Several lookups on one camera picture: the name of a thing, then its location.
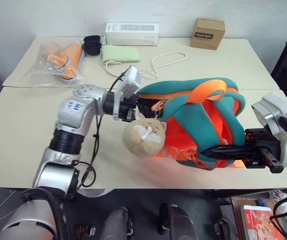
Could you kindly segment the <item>long white box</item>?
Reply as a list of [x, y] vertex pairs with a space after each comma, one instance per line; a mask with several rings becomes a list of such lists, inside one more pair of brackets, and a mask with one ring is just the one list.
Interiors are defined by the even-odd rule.
[[157, 46], [159, 24], [108, 22], [105, 26], [105, 40], [108, 45]]

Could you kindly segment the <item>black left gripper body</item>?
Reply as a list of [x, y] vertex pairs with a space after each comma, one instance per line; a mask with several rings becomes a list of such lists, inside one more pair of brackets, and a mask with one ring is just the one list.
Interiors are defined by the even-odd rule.
[[136, 107], [138, 104], [138, 95], [132, 94], [130, 98], [124, 98], [119, 104], [119, 118], [123, 122], [132, 122], [136, 118]]

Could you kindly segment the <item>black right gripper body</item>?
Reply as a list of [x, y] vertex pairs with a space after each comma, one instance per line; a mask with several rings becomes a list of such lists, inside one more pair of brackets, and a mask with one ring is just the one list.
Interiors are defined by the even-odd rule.
[[281, 173], [281, 143], [266, 128], [245, 130], [246, 146], [251, 147], [253, 155], [244, 160], [247, 169], [268, 167], [271, 173]]

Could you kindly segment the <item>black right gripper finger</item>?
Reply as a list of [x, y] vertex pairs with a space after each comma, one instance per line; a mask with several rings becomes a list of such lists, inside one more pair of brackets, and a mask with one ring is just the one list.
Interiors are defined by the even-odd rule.
[[253, 149], [248, 146], [214, 146], [201, 154], [216, 160], [248, 160], [253, 157]]

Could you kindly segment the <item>beige plush toy pendant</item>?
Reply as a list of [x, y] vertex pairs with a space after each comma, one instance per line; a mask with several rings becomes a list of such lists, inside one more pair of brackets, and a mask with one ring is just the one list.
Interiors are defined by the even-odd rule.
[[123, 143], [137, 157], [153, 157], [164, 147], [166, 129], [166, 122], [138, 113], [135, 120], [124, 128]]

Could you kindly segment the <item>dark rounded shape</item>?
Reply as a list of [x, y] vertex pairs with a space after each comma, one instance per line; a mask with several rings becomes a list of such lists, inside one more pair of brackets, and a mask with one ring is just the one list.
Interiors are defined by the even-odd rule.
[[107, 217], [100, 240], [134, 240], [134, 232], [134, 214], [131, 209], [122, 206]]
[[162, 203], [159, 207], [158, 233], [170, 240], [199, 240], [188, 214], [175, 204]]

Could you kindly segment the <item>stacked black cups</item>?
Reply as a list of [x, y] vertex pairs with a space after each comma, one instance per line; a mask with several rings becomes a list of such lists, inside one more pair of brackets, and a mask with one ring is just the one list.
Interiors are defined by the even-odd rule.
[[90, 56], [97, 56], [101, 53], [101, 37], [99, 35], [89, 35], [83, 38], [83, 48]]

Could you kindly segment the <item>orange and teal backpack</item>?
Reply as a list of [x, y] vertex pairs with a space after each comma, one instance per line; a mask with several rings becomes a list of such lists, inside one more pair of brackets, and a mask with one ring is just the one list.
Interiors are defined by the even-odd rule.
[[225, 77], [168, 80], [136, 93], [139, 112], [166, 123], [165, 142], [155, 157], [208, 171], [234, 163], [202, 154], [215, 146], [243, 146], [246, 142], [237, 119], [246, 100], [234, 81]]

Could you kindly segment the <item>brown cardboard box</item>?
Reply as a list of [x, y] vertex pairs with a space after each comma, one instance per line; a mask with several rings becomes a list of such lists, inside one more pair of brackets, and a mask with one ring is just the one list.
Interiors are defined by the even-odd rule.
[[197, 18], [191, 36], [193, 48], [217, 50], [226, 32], [225, 22], [206, 18]]

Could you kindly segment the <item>red book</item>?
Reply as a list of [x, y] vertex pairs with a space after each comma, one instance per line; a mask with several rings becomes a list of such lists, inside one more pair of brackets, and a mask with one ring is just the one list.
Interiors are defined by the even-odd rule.
[[283, 240], [283, 236], [270, 221], [273, 215], [271, 208], [243, 205], [240, 213], [246, 240]]

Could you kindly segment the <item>bagged orange slippers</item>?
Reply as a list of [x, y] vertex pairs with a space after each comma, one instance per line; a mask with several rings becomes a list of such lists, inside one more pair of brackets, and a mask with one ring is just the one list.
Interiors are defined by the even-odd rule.
[[83, 79], [84, 57], [85, 51], [79, 39], [43, 42], [35, 62], [18, 81], [29, 87], [74, 87]]

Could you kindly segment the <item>green fabric pouch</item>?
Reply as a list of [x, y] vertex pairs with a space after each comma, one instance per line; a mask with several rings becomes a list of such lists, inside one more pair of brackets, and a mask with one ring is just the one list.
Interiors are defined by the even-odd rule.
[[113, 77], [117, 77], [117, 75], [109, 70], [108, 65], [120, 65], [122, 63], [139, 62], [140, 60], [138, 50], [132, 46], [106, 44], [101, 47], [99, 55], [99, 64]]

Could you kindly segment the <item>open cardboard carton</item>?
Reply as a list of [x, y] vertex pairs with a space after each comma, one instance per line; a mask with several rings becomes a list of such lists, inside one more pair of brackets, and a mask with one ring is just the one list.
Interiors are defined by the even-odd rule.
[[234, 219], [236, 222], [236, 228], [238, 231], [239, 240], [247, 240], [246, 231], [244, 230], [242, 206], [258, 206], [257, 202], [261, 202], [264, 207], [268, 207], [273, 210], [275, 204], [280, 199], [274, 199], [270, 193], [276, 192], [281, 195], [281, 200], [287, 197], [287, 189], [269, 189], [268, 191], [242, 191], [241, 195], [231, 196], [231, 205], [233, 208]]

